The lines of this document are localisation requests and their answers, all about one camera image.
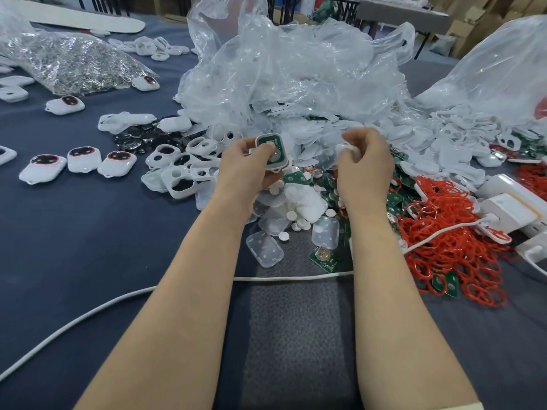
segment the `white board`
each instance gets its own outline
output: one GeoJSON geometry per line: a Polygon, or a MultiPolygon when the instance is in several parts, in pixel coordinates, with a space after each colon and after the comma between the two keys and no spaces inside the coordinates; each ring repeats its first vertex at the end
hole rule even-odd
{"type": "Polygon", "coordinates": [[[144,28],[144,21],[130,17],[94,14],[27,0],[8,0],[8,2],[13,8],[18,9],[28,21],[34,23],[87,30],[106,30],[112,33],[138,33],[144,28]]]}

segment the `person's right hand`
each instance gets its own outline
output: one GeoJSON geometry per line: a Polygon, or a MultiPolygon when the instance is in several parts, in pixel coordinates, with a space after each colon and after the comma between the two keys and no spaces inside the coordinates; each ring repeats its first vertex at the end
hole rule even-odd
{"type": "Polygon", "coordinates": [[[348,213],[386,213],[386,197],[394,162],[386,140],[373,128],[356,128],[342,137],[361,151],[355,160],[344,149],[338,158],[338,192],[348,213]]]}

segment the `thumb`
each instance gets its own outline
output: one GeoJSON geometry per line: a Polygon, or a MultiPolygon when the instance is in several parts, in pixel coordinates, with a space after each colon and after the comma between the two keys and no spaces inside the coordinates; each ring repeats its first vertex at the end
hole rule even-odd
{"type": "Polygon", "coordinates": [[[274,154],[276,147],[273,142],[260,144],[260,146],[249,157],[261,167],[265,167],[270,157],[274,154]]]}
{"type": "Polygon", "coordinates": [[[344,148],[340,153],[336,164],[338,165],[338,169],[344,169],[345,167],[349,168],[350,166],[355,165],[355,159],[353,158],[352,151],[344,148]]]}

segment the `pile of black lenses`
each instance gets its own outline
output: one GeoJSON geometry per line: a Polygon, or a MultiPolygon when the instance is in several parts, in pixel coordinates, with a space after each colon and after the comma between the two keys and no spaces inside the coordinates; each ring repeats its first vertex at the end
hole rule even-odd
{"type": "MultiPolygon", "coordinates": [[[[178,115],[169,115],[164,118],[171,118],[178,115]]],[[[186,144],[196,137],[205,134],[205,131],[198,132],[190,137],[183,137],[182,132],[163,132],[158,128],[161,120],[154,121],[147,125],[129,127],[114,136],[114,144],[120,151],[127,151],[133,154],[143,154],[155,150],[159,145],[169,144],[180,148],[184,152],[186,144]]]]}

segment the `pile of red rings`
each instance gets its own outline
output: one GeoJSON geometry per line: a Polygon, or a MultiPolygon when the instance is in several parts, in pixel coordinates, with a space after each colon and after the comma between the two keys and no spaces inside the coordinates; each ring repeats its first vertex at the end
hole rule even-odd
{"type": "MultiPolygon", "coordinates": [[[[409,247],[445,227],[478,220],[472,213],[473,202],[467,198],[469,193],[456,188],[451,181],[417,177],[416,183],[428,201],[413,202],[405,207],[405,212],[410,208],[417,219],[399,219],[402,239],[409,247]]],[[[477,234],[472,227],[459,227],[407,253],[405,258],[420,292],[445,295],[448,290],[446,274],[453,270],[465,296],[482,305],[499,307],[507,298],[500,287],[503,280],[498,257],[509,251],[509,246],[477,234]],[[436,276],[443,283],[440,291],[432,285],[436,276]]]]}
{"type": "Polygon", "coordinates": [[[547,201],[547,177],[545,176],[547,165],[521,164],[517,169],[519,182],[534,194],[547,201]]]}

